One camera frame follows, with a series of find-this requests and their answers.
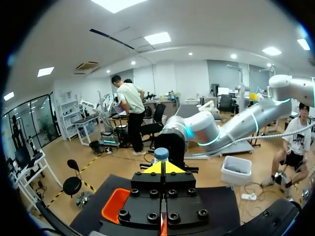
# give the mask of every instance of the plastic bottle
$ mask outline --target plastic bottle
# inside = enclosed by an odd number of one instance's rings
[[[168,161],[168,150],[164,147],[159,147],[154,151],[154,164],[161,161]]]

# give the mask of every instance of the black pants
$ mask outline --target black pants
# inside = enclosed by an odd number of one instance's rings
[[[128,135],[131,140],[133,150],[136,152],[142,151],[143,144],[140,134],[140,127],[143,121],[143,113],[130,113],[128,118]]]

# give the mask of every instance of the ceiling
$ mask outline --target ceiling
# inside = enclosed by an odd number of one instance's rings
[[[135,50],[90,32],[108,34]],[[169,43],[148,45],[146,35],[168,32]],[[102,66],[91,76],[107,76],[163,60],[231,60],[315,74],[297,39],[307,37],[268,0],[148,0],[113,14],[90,0],[62,0],[54,4],[34,26],[21,50],[14,55],[5,102],[14,107],[35,94],[53,90],[55,79],[74,76],[75,68],[86,61]],[[274,46],[281,55],[270,57],[262,49]],[[52,67],[51,75],[37,78],[41,68]]]

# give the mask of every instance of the man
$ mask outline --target man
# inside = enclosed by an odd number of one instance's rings
[[[130,136],[133,155],[146,154],[143,151],[140,127],[144,117],[142,99],[144,91],[131,83],[124,83],[119,75],[112,77],[112,83],[118,88],[117,97],[128,116],[128,135]]]
[[[291,120],[284,133],[293,132],[308,125],[307,119],[310,107],[300,103],[299,110],[300,116]],[[305,164],[308,161],[307,156],[310,150],[311,136],[311,130],[307,129],[301,133],[283,137],[283,148],[275,154],[272,162],[271,177],[261,183],[262,187],[275,183],[275,173],[278,171],[279,164],[293,166],[295,170],[300,168],[300,172],[296,177],[282,186],[285,196],[287,198],[290,197],[290,187],[308,176]]]

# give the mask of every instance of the white plastic bin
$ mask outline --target white plastic bin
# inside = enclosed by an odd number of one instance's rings
[[[221,172],[222,182],[245,185],[252,180],[252,162],[234,156],[226,156]]]

